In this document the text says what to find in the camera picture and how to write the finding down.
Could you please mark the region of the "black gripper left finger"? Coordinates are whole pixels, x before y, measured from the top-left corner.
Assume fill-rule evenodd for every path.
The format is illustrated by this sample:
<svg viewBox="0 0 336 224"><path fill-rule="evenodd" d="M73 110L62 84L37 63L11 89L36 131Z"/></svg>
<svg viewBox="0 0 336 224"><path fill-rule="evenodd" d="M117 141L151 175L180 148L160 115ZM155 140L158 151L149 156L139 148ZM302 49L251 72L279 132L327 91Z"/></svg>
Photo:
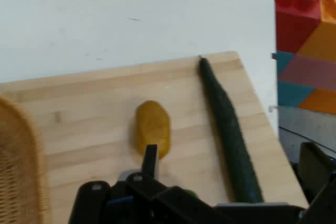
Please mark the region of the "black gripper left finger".
<svg viewBox="0 0 336 224"><path fill-rule="evenodd" d="M156 179L157 145L148 145L141 170L113 186L98 180L79 187L70 223L211 223L215 210L179 187Z"/></svg>

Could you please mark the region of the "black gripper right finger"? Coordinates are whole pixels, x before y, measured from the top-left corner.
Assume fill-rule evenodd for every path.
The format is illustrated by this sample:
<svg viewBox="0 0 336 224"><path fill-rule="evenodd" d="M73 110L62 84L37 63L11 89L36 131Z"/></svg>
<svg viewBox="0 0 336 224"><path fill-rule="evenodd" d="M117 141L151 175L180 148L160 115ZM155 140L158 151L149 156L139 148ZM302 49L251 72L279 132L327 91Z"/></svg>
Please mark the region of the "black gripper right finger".
<svg viewBox="0 0 336 224"><path fill-rule="evenodd" d="M335 163L314 143L302 143L298 175L313 199L300 223L335 223Z"/></svg>

